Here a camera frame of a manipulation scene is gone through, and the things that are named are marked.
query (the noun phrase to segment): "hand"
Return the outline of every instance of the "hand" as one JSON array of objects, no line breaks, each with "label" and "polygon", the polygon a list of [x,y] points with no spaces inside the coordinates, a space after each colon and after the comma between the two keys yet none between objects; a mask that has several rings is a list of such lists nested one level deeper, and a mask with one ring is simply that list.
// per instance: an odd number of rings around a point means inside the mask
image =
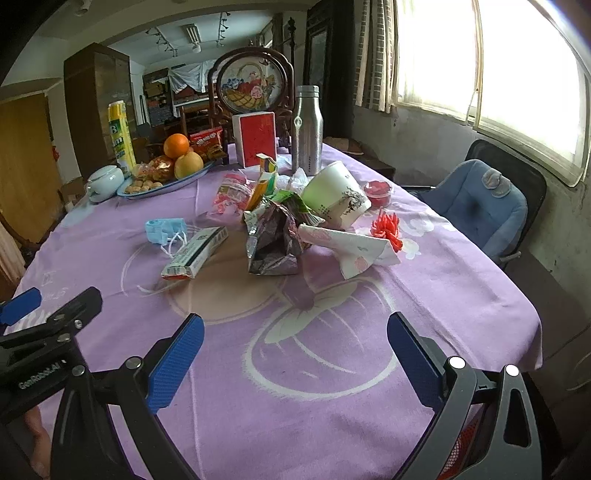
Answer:
[{"label": "hand", "polygon": [[31,467],[41,478],[48,479],[51,459],[51,439],[41,422],[41,410],[32,408],[24,415],[25,425],[33,435],[35,445],[31,455]]}]

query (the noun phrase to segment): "table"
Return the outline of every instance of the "table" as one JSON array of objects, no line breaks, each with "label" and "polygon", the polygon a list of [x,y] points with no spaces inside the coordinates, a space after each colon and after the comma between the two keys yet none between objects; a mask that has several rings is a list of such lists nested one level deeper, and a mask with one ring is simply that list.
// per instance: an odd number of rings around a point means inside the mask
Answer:
[{"label": "table", "polygon": [[[324,146],[323,165],[334,160],[360,183],[381,179]],[[447,220],[397,186],[388,210],[400,217],[399,265],[345,281],[333,254],[312,247],[300,274],[258,277],[246,272],[246,234],[232,231],[195,280],[160,279],[167,258],[147,242],[144,222],[183,217],[196,231],[224,172],[150,199],[113,198],[64,222],[17,291],[36,286],[43,295],[17,328],[42,322],[88,286],[102,292],[102,313],[77,336],[92,371],[145,355],[187,312],[204,318],[204,345],[158,413],[202,480],[392,478],[432,416],[389,346],[394,311],[476,368],[541,365],[534,307]],[[367,232],[376,214],[366,212],[356,230]],[[50,434],[59,396],[41,406]],[[112,412],[134,471],[149,478],[121,412]]]}]

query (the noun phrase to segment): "water bottle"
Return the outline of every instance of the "water bottle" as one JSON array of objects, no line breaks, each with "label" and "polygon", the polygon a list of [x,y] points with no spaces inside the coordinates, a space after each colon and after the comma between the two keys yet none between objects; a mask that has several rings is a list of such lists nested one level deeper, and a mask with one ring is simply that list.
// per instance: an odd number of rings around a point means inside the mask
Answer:
[{"label": "water bottle", "polygon": [[301,167],[311,177],[320,171],[322,164],[320,89],[316,85],[299,86],[295,102],[291,125],[291,172],[295,173]]}]

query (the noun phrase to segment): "candy wrapper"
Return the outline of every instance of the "candy wrapper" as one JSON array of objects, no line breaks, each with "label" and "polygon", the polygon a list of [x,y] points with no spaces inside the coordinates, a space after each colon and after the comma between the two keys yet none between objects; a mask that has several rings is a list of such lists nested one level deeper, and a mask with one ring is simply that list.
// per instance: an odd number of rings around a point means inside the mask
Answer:
[{"label": "candy wrapper", "polygon": [[189,136],[193,151],[201,156],[203,162],[227,157],[222,150],[222,131],[222,127],[215,127]]},{"label": "candy wrapper", "polygon": [[246,209],[252,196],[252,182],[241,173],[226,173],[213,199],[210,215],[236,213]]},{"label": "candy wrapper", "polygon": [[303,247],[296,220],[283,205],[267,201],[269,206],[249,231],[246,242],[248,271],[256,275],[297,274],[297,257]]}]

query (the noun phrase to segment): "armrest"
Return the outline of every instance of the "armrest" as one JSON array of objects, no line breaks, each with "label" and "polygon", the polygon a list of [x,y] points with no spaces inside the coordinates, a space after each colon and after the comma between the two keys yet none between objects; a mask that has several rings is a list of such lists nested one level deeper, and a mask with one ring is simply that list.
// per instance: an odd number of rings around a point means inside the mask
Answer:
[{"label": "armrest", "polygon": [[435,187],[430,187],[426,185],[399,185],[400,188],[404,190],[419,190],[421,192],[427,192],[429,190],[433,190]]}]

